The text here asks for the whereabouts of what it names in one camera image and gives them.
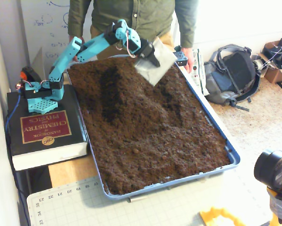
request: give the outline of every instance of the person's hand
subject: person's hand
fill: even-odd
[[[193,64],[194,64],[193,49],[192,48],[181,48],[181,51],[188,58],[188,63],[185,66],[185,69],[188,73],[190,73],[193,70]]]
[[[72,41],[73,38],[74,38],[74,36],[70,35],[70,42]],[[81,38],[79,38],[79,39],[81,39],[82,43],[84,44],[84,38],[81,37]],[[76,61],[76,62],[78,62],[77,56],[75,56],[75,57],[73,58],[73,60]]]

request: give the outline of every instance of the gray backpack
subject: gray backpack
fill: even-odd
[[[222,50],[231,54],[222,58]],[[213,53],[210,60],[204,63],[209,92],[205,97],[208,101],[249,111],[237,103],[246,99],[251,102],[250,97],[259,87],[261,71],[255,67],[250,55],[251,49],[234,44],[221,47]]]

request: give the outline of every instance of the book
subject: book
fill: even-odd
[[[18,92],[7,93],[9,113]],[[64,85],[63,99],[46,114],[28,112],[21,97],[9,120],[10,153],[15,170],[53,164],[87,154],[88,135],[72,85]]]

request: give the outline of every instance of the blue tray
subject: blue tray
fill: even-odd
[[[199,173],[199,174],[188,176],[188,177],[185,177],[185,178],[172,180],[172,181],[169,181],[169,182],[166,182],[166,183],[157,183],[157,184],[149,185],[149,186],[146,186],[143,189],[135,191],[135,192],[131,192],[131,193],[127,193],[127,194],[121,194],[121,195],[120,194],[111,194],[111,193],[106,193],[106,191],[104,190],[104,185],[103,185],[103,182],[102,182],[102,179],[101,179],[101,176],[100,176],[100,171],[98,169],[96,158],[95,158],[92,146],[90,144],[90,149],[91,149],[92,156],[94,158],[94,162],[95,162],[95,165],[96,165],[96,169],[97,169],[97,172],[98,172],[98,175],[99,175],[99,178],[100,178],[101,186],[102,186],[103,192],[104,192],[104,194],[106,195],[107,198],[109,198],[111,200],[120,200],[120,199],[125,199],[125,198],[132,198],[133,196],[148,193],[148,192],[151,192],[153,190],[157,190],[157,189],[161,189],[161,188],[165,188],[165,187],[169,187],[169,186],[173,186],[173,185],[178,185],[178,184],[181,184],[181,183],[184,183],[184,182],[187,182],[187,181],[192,181],[192,180],[195,180],[195,179],[219,174],[219,173],[222,173],[226,170],[230,170],[230,169],[237,167],[238,164],[240,163],[240,156],[235,149],[236,145],[232,144],[232,139],[230,138],[230,134],[228,133],[226,127],[224,126],[222,121],[219,119],[218,115],[215,113],[215,111],[213,110],[213,108],[211,107],[209,102],[206,100],[204,95],[198,90],[195,83],[191,79],[191,76],[186,71],[181,71],[181,73],[186,78],[186,82],[189,85],[191,92],[193,92],[195,94],[196,98],[201,103],[201,105],[202,105],[202,107],[203,107],[203,109],[204,109],[204,111],[207,115],[207,117],[206,117],[207,121],[210,124],[212,124],[215,128],[217,128],[218,131],[220,132],[220,134],[222,135],[222,137],[226,140],[226,151],[227,151],[227,155],[228,155],[228,158],[229,158],[231,164],[223,166],[223,167],[216,168],[215,170],[210,171],[210,172]]]

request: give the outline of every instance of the cutting mat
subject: cutting mat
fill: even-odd
[[[27,198],[32,226],[202,226],[199,211],[226,207],[247,225],[269,220],[266,204],[247,190],[236,170],[209,179],[159,190],[140,198],[111,201],[104,196],[99,178],[31,194]]]

